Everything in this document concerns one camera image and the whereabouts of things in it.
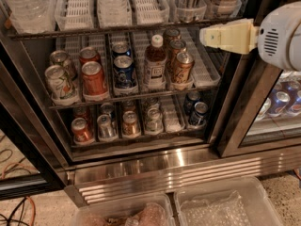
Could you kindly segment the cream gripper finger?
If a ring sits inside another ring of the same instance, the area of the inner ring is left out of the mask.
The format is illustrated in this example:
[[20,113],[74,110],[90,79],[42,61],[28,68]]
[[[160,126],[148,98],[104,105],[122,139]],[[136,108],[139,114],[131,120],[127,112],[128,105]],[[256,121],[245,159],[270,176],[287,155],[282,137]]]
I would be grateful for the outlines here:
[[257,47],[259,30],[252,19],[241,19],[201,28],[199,40],[207,47],[246,55]]

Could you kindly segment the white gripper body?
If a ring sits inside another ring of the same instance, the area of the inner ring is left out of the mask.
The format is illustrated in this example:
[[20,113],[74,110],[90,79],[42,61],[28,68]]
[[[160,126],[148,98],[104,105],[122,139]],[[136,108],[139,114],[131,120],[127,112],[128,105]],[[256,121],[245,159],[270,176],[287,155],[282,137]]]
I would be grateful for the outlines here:
[[258,36],[261,59],[282,70],[301,70],[301,2],[269,13]]

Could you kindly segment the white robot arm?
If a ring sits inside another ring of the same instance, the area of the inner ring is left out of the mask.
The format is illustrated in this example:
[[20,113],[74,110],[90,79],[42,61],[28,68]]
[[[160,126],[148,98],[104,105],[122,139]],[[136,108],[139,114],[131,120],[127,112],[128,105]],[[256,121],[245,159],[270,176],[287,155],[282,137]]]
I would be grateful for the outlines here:
[[253,19],[211,25],[199,31],[207,47],[246,55],[257,48],[263,61],[281,70],[301,71],[301,2],[293,2],[270,12],[254,25]]

